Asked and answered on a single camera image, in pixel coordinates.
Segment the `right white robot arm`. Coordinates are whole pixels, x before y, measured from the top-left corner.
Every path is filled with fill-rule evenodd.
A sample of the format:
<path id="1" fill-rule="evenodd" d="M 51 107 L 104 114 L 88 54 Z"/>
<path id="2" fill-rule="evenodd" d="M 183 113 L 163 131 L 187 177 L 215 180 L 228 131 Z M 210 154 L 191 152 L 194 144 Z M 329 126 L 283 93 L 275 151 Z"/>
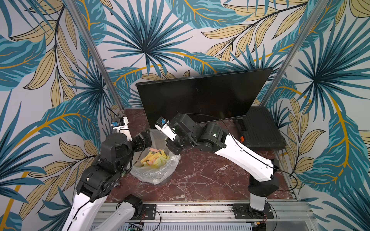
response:
<path id="1" fill-rule="evenodd" d="M 250 212 L 263 212 L 267 197 L 279 189 L 278 180 L 274 178 L 277 163 L 244 146 L 215 123 L 201 126 L 189 115 L 177 114 L 171 120 L 160 117 L 155 127 L 166 135 L 166 145 L 175 155 L 184 149 L 196 148 L 228 159 L 247 171 Z"/>

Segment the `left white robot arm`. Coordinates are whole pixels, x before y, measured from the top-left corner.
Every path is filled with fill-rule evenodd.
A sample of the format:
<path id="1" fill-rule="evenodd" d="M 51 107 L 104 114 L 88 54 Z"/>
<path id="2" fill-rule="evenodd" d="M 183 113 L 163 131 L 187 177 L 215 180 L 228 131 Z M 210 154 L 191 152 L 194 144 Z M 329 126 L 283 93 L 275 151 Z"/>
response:
<path id="1" fill-rule="evenodd" d="M 150 130 L 130 141 L 123 133 L 113 133 L 101 144 L 100 154 L 83 173 L 76 187 L 64 231 L 88 231 L 99 209 L 120 179 L 137 164 L 134 154 L 152 146 Z"/>

